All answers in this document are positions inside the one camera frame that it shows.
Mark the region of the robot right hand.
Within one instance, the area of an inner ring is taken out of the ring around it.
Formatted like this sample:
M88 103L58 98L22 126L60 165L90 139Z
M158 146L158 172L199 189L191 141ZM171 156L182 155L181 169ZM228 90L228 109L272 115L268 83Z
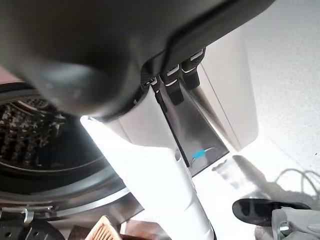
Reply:
M0 63L80 121L173 240L215 231L163 112L200 85L206 47L270 0L3 0Z

